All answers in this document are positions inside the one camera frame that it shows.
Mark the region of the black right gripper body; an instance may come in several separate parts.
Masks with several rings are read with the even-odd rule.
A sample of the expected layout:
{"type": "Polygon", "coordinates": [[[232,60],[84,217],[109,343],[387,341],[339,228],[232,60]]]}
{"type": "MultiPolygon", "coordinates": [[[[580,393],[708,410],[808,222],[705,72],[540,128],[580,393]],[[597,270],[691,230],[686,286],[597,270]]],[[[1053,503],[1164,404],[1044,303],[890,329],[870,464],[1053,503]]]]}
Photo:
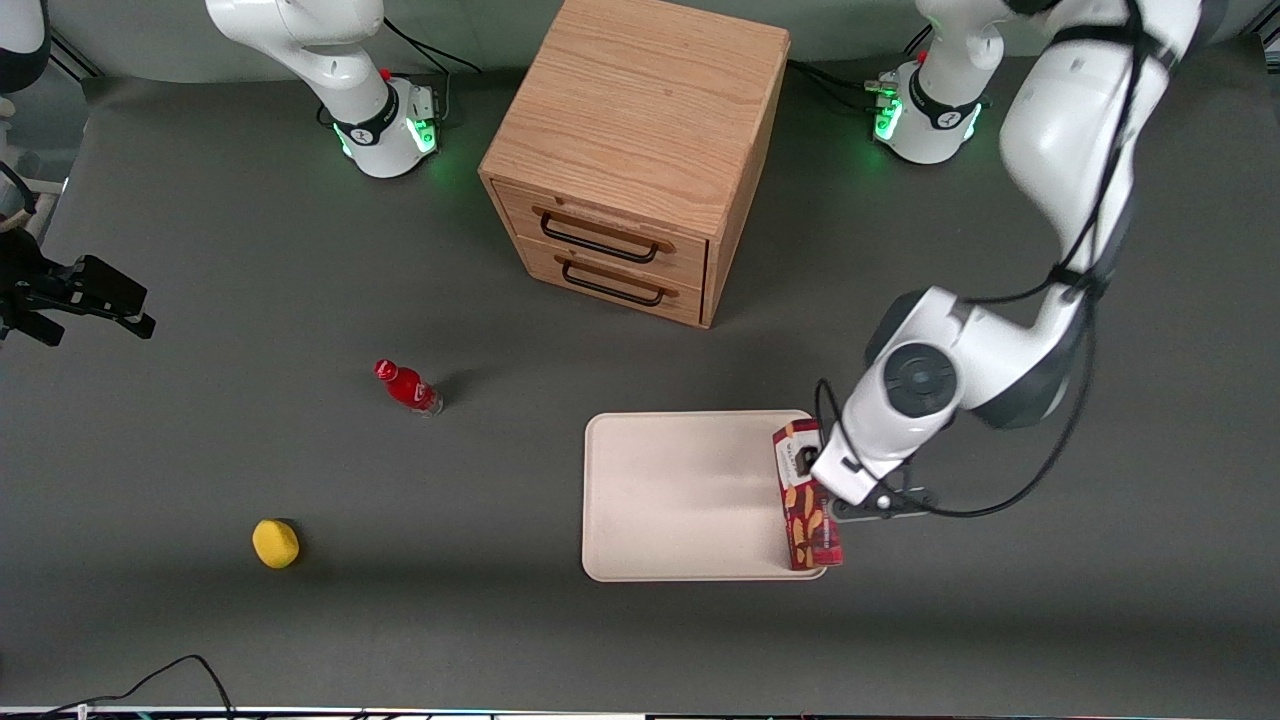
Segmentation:
{"type": "Polygon", "coordinates": [[[70,306],[79,268],[60,265],[42,255],[35,237],[22,228],[1,234],[1,340],[20,333],[49,347],[61,342],[65,329],[40,313],[70,306]]]}

